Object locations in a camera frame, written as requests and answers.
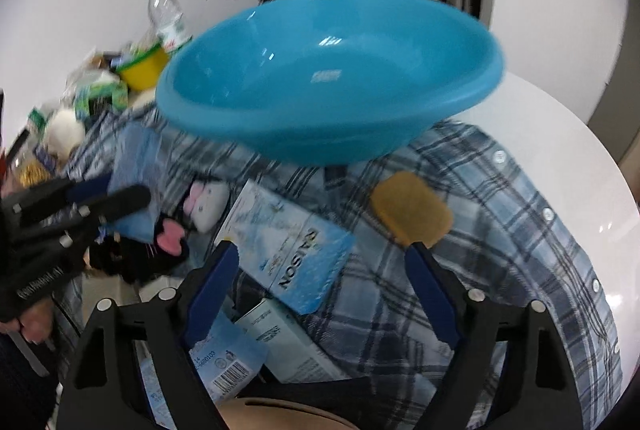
hello kitty face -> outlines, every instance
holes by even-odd
[[[207,233],[222,217],[229,195],[229,185],[225,182],[195,181],[182,209],[200,233]]]

white table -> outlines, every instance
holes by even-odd
[[[640,356],[640,215],[616,163],[571,111],[513,74],[456,119],[511,152],[589,255],[618,328],[626,388]]]

plaid shirt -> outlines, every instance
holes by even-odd
[[[433,248],[442,266],[495,301],[524,306],[541,299],[549,307],[574,370],[584,427],[596,428],[620,396],[616,327],[604,291],[588,287],[596,279],[589,257],[561,220],[545,211],[549,204],[505,149],[478,128],[443,121],[408,147],[350,165],[344,179],[325,179],[318,168],[283,165],[238,145],[176,131],[147,106],[120,117],[104,115],[70,162],[69,175],[86,178],[110,169],[115,139],[132,120],[161,132],[170,153],[162,191],[168,214],[197,177],[229,182],[232,200],[253,179],[354,233],[356,248],[328,298],[300,321],[344,372],[372,378],[373,417],[386,428],[415,424],[452,357],[434,336],[406,277],[403,249],[369,208],[373,188],[402,170],[423,178],[453,211],[452,230]],[[58,319],[68,352],[77,339],[70,320],[79,326],[79,295],[73,283],[58,298],[66,312]],[[239,274],[233,289],[238,311],[247,311],[263,295]],[[498,346],[494,353],[494,370],[470,428],[488,415],[504,352]]]

blue basin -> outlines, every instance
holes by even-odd
[[[373,159],[484,99],[503,58],[433,0],[279,0],[225,20],[164,69],[174,125],[300,166]]]

blue gripper pad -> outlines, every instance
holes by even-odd
[[[404,255],[404,269],[436,338],[455,349],[462,338],[456,323],[456,310],[425,258],[414,247],[409,247]]]
[[[218,248],[226,246],[218,262],[203,281],[202,287],[193,297],[189,306],[187,320],[182,332],[182,343],[188,348],[206,338],[213,321],[225,300],[239,269],[238,249],[235,245],[222,242]]]

